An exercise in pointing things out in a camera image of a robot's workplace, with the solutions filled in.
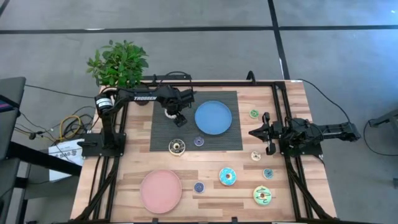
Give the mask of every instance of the potted plant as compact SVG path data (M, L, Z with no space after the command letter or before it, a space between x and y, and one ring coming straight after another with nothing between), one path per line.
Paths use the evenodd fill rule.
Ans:
M121 88L147 88L141 84L142 71L148 67L144 57L148 56L142 47L132 42L113 43L103 46L102 53L95 51L95 59L88 59L87 73L91 73L98 86L111 86ZM147 101L136 102L146 105Z

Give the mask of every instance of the pink plate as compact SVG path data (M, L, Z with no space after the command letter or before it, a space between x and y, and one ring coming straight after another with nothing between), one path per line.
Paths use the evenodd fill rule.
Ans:
M171 211L180 201L181 181L171 170L154 170L141 182L141 200L153 213Z

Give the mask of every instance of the blue donut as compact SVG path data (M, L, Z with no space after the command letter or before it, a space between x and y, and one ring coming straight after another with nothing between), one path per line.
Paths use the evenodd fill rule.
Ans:
M236 181L236 173L231 168L225 167L220 171L219 178L222 184L230 186Z

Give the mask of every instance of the green donut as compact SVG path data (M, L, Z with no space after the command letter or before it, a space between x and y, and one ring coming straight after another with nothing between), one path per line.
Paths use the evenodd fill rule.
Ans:
M265 186L258 186L254 189L253 198L259 205L268 205L271 202L271 191Z

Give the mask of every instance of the gray floor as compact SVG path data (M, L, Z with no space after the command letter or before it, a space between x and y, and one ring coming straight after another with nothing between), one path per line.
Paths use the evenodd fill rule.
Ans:
M274 0L280 26L398 24L395 0ZM93 29L178 26L268 26L267 1L244 0L11 0L0 29ZM316 84L341 105L362 131L365 122L398 108L398 30L283 31L291 78ZM94 96L98 92L86 60L109 39L131 40L150 55L147 75L183 70L196 79L240 79L253 70L258 79L281 79L272 31L145 34L0 35L0 78ZM314 122L345 121L343 114L311 86L306 91ZM89 99L25 89L22 112L49 128ZM32 129L26 120L19 123ZM398 154L391 128L368 129L375 150ZM13 140L42 149L49 142ZM363 140L323 144L326 171L338 216L343 220L396 223L398 157L373 154ZM74 195L31 200L26 220L64 222Z

